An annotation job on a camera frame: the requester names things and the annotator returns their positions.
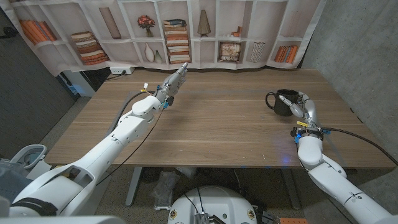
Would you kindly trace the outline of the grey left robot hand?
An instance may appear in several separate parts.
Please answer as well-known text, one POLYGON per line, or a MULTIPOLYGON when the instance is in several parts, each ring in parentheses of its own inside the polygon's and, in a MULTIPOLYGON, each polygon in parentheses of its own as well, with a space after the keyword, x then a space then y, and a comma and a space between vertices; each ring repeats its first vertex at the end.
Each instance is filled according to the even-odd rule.
POLYGON ((185 75, 187 74, 188 63, 185 62, 178 70, 169 75, 163 84, 156 91, 155 97, 164 104, 172 106, 174 96, 177 94, 178 89, 185 82, 185 75))

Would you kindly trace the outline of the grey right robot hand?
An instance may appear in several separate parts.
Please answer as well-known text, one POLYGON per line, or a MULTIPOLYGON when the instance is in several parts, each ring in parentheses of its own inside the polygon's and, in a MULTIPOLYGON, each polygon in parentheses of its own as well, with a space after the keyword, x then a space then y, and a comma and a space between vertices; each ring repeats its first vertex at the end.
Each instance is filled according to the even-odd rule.
POLYGON ((303 122, 307 125, 305 129, 301 130, 301 137, 311 136, 323 140, 323 133, 318 124, 315 103, 307 94, 299 91, 297 103, 293 103, 282 95, 279 96, 279 99, 289 107, 293 115, 302 118, 303 122))

